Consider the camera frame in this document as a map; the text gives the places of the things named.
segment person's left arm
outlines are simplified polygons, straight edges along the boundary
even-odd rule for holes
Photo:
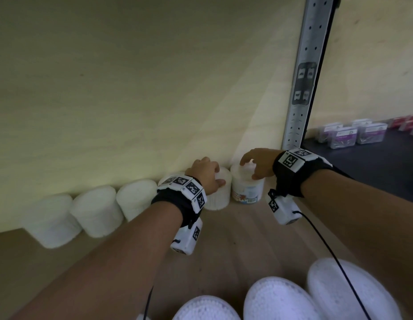
[[[217,162],[205,157],[186,171],[206,194],[225,184],[215,180]],[[156,202],[124,225],[12,317],[19,319],[135,319],[143,312],[155,275],[178,229],[182,213]]]

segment gray metal bracket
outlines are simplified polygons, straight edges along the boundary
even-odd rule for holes
[[[282,149],[301,146],[339,0],[306,0]]]

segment purple label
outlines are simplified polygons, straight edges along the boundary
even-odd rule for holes
[[[385,134],[385,130],[377,130],[377,131],[370,131],[370,132],[365,132],[365,136],[378,136],[378,135],[383,135]]]
[[[356,139],[356,134],[351,134],[351,135],[345,135],[345,136],[339,136],[335,137],[334,141],[341,141],[341,140],[350,140],[350,139]]]

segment hand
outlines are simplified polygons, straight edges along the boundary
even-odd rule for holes
[[[216,180],[215,173],[220,171],[217,162],[211,162],[208,157],[195,160],[192,167],[186,170],[186,175],[196,177],[204,187],[206,195],[215,193],[218,188],[225,185],[225,180]]]
[[[248,151],[241,159],[241,166],[254,160],[253,163],[257,164],[253,180],[261,180],[264,177],[273,176],[273,163],[276,157],[284,152],[284,150],[268,149],[268,148],[255,148]]]

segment forearm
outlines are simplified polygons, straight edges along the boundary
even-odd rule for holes
[[[135,319],[181,222],[175,205],[151,205],[13,319]]]
[[[315,172],[301,192],[359,260],[413,306],[413,203],[329,170]]]

